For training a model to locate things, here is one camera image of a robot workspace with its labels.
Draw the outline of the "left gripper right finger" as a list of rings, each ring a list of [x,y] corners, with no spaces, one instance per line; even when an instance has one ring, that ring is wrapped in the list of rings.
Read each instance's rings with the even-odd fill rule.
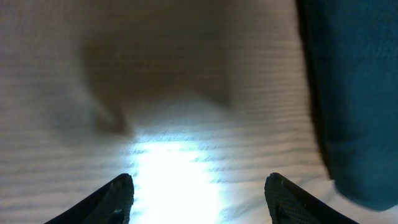
[[[358,224],[279,173],[271,173],[264,195],[273,224]]]

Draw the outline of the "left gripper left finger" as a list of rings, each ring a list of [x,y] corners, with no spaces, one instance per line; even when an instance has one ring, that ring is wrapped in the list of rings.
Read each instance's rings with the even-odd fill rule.
[[[124,173],[45,224],[128,224],[133,203],[132,177]]]

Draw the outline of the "black leggings with grey waistband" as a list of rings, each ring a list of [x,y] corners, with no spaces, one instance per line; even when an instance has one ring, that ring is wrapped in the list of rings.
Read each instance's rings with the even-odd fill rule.
[[[363,207],[395,207],[397,0],[298,5],[335,187]]]

